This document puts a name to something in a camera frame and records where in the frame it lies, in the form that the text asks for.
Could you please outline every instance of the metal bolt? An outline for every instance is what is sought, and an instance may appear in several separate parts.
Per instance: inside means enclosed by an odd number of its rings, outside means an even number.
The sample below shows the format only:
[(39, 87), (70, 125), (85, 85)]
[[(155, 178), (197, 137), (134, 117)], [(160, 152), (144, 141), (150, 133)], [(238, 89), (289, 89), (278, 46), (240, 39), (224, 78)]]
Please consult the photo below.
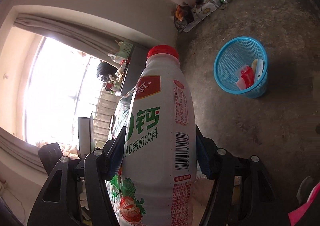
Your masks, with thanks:
[(60, 161), (61, 161), (61, 163), (66, 163), (69, 161), (69, 158), (67, 156), (63, 156), (63, 157), (61, 157)]
[(252, 157), (251, 157), (251, 160), (253, 161), (253, 162), (259, 162), (259, 157), (257, 157), (256, 155), (253, 155)]
[(102, 154), (102, 150), (101, 149), (97, 149), (96, 151), (93, 152), (94, 155), (101, 155)]
[(219, 148), (219, 149), (217, 150), (217, 153), (218, 153), (219, 155), (225, 155), (225, 154), (226, 154), (226, 150), (223, 149), (223, 148)]

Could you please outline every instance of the red bottle cap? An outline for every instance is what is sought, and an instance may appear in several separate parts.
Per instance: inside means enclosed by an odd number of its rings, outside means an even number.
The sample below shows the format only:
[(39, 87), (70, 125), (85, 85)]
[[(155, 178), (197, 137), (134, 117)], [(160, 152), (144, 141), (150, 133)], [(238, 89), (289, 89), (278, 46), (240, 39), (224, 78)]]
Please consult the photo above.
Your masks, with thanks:
[(154, 46), (148, 52), (147, 59), (149, 59), (151, 56), (153, 56), (155, 54), (158, 54), (158, 53), (170, 54), (170, 55), (176, 57), (179, 60), (178, 52), (176, 51), (175, 48), (173, 48), (173, 47), (171, 47), (169, 45), (157, 45), (157, 46)]

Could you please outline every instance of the bottle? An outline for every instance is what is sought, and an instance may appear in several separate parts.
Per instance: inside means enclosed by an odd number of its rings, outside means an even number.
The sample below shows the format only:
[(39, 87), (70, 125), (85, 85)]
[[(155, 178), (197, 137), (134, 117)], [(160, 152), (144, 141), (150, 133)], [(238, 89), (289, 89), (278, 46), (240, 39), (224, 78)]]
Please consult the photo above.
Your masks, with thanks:
[(179, 55), (153, 47), (136, 85), (121, 167), (121, 226), (191, 225), (196, 124)]

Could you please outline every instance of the concrete floor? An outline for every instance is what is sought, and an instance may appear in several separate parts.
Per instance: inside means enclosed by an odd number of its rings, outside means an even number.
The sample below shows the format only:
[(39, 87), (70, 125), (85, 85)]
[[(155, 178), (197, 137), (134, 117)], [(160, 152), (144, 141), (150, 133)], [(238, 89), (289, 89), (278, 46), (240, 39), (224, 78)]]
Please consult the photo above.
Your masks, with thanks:
[[(258, 155), (288, 211), (301, 181), (320, 172), (318, 15), (313, 0), (233, 0), (177, 40), (203, 135), (235, 156)], [(269, 57), (268, 92), (258, 99), (226, 93), (212, 74), (220, 48), (243, 35)]]

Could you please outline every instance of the barcode number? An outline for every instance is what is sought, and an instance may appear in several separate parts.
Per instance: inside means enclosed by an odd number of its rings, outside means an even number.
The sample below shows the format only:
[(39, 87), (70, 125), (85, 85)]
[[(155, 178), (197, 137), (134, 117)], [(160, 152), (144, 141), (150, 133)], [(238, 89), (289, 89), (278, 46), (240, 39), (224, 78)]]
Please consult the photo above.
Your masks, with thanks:
[(189, 168), (189, 136), (176, 132), (176, 170)]

